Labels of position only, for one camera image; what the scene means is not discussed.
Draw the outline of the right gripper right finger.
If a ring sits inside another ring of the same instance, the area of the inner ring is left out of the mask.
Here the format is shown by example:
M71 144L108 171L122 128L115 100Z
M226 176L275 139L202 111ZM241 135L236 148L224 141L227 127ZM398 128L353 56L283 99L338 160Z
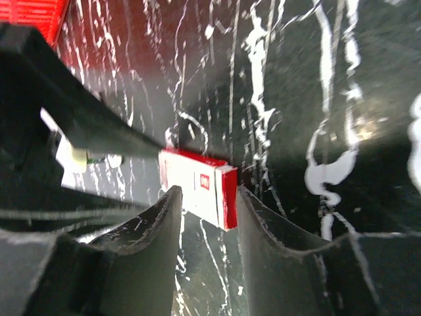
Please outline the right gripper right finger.
M237 189L251 315L419 315L420 235L348 233L331 242Z

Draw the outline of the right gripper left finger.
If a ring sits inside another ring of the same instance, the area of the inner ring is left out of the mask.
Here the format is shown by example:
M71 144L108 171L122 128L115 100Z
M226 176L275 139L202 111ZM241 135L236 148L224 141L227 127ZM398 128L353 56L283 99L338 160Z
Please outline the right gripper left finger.
M89 244L1 232L2 315L169 315L182 190Z

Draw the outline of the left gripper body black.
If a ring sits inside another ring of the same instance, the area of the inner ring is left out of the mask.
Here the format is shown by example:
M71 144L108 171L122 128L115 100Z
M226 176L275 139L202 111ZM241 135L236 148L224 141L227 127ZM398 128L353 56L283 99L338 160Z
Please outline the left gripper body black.
M4 171L17 180L30 179L16 201L1 204L2 219L63 223L65 229L76 230L87 225L118 224L142 212L140 205L63 188L64 169L51 154L50 136L42 120L23 160L7 160L1 154Z

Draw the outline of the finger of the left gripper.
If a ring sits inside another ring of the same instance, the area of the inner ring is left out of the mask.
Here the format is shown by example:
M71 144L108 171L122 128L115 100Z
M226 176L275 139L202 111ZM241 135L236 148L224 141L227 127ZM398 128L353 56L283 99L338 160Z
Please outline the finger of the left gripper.
M45 109L75 148L155 157L162 146L84 88L40 32L1 24L1 154L23 160Z

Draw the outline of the staple box red white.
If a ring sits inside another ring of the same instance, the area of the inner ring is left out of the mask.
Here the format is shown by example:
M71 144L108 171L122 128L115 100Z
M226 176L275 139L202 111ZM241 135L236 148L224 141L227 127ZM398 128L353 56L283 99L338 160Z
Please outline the staple box red white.
M227 161L168 148L159 153L161 185L182 188L182 207L215 227L237 227L237 167Z

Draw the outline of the red plastic shopping basket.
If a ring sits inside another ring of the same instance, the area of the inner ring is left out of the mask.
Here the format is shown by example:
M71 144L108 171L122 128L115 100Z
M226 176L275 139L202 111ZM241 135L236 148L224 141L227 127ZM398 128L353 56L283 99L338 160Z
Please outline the red plastic shopping basket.
M69 0L1 0L1 22L35 26L56 47Z

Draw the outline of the black marble pattern mat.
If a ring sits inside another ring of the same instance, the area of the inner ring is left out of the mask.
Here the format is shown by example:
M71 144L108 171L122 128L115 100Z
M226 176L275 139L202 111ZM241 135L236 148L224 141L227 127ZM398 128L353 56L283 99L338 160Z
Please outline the black marble pattern mat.
M71 1L57 51L303 230L420 235L419 1ZM173 315L251 315L238 229L184 210L178 243Z

